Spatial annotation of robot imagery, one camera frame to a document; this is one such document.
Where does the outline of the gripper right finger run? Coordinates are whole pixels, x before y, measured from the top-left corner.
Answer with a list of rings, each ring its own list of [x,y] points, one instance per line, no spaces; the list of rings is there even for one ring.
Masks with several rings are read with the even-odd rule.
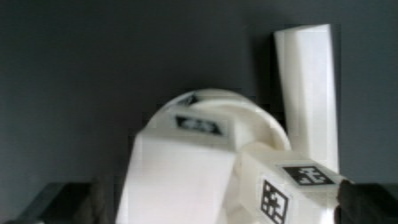
[[[398,224],[398,183],[341,182],[334,224]]]

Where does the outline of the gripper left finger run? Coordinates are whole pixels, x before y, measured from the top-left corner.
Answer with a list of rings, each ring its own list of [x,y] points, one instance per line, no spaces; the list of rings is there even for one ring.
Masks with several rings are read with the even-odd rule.
[[[52,182],[11,224],[116,224],[101,182]]]

